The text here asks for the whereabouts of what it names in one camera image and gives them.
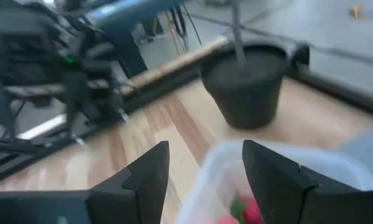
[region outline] wooden table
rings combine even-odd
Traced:
[[[224,39],[135,79],[142,85],[223,45]],[[161,140],[170,141],[170,180],[163,222],[175,223],[203,158],[224,139],[265,139],[332,148],[373,129],[373,117],[293,80],[282,85],[276,119],[256,131],[229,127],[197,80],[131,116],[131,122],[70,146],[0,182],[0,190],[88,189],[137,159]]]

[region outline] clear plastic container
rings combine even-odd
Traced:
[[[257,141],[269,149],[361,190],[373,190],[373,175],[358,160],[346,154],[310,147]],[[178,224],[214,224],[229,215],[236,191],[251,195],[242,161],[243,140],[224,141],[213,147],[205,158],[188,200],[180,210]]]

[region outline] green light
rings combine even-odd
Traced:
[[[73,59],[73,58],[70,58],[70,57],[67,57],[67,58],[65,59],[65,61],[66,61],[67,63],[76,63],[76,60]]]

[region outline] black pot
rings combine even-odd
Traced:
[[[234,47],[228,45],[203,64],[201,76],[229,125],[259,128],[276,114],[283,76],[295,71],[297,60],[309,63],[309,48],[301,45],[288,55],[276,44],[254,43],[244,51],[244,71],[239,71]]]

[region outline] metal rod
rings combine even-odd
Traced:
[[[232,2],[232,29],[234,32],[234,45],[236,51],[237,65],[239,70],[244,70],[246,64],[246,58],[243,51],[243,42],[241,34],[241,23],[240,23],[240,10],[239,0],[231,0]]]

